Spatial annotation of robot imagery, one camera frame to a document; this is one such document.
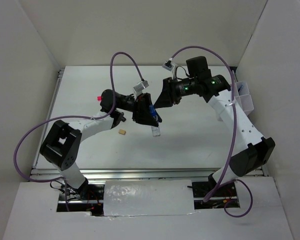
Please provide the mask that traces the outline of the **tan eraser block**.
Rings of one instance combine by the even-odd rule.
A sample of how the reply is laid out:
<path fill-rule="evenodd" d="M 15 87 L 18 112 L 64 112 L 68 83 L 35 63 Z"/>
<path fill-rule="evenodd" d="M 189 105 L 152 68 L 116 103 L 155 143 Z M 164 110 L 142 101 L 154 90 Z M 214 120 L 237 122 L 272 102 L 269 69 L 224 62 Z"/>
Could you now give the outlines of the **tan eraser block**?
<path fill-rule="evenodd" d="M 119 133 L 120 135 L 125 135 L 127 132 L 126 132 L 124 129 L 120 129 L 120 130 L 118 131 L 118 133 Z"/>

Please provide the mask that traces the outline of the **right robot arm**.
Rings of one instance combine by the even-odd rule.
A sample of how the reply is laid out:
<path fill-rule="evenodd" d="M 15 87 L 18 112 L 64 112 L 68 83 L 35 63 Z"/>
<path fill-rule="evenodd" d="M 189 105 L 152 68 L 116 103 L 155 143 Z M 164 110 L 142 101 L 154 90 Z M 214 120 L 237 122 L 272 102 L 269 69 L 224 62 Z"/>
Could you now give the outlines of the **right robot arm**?
<path fill-rule="evenodd" d="M 265 165 L 276 144 L 271 137 L 265 138 L 252 124 L 232 95 L 231 85 L 222 75 L 212 75 L 204 56 L 188 59 L 186 65 L 187 78 L 163 79 L 162 91 L 154 107 L 169 108 L 179 104 L 182 97 L 198 95 L 231 131 L 231 152 L 225 166 L 208 177 L 210 194 L 220 196 L 226 189 L 225 183 Z"/>

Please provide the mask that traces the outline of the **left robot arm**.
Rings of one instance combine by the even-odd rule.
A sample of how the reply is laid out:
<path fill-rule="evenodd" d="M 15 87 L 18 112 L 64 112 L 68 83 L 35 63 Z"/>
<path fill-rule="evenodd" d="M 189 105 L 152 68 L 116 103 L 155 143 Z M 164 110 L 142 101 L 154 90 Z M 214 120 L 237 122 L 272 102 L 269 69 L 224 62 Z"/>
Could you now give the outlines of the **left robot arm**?
<path fill-rule="evenodd" d="M 80 144 L 84 140 L 124 122 L 124 111 L 131 112 L 132 120 L 140 125 L 156 128 L 162 122 L 149 93 L 134 97 L 106 89 L 101 94 L 100 106 L 100 111 L 93 117 L 72 122 L 55 121 L 39 150 L 59 171 L 71 194 L 78 200 L 91 192 L 88 179 L 76 164 Z"/>

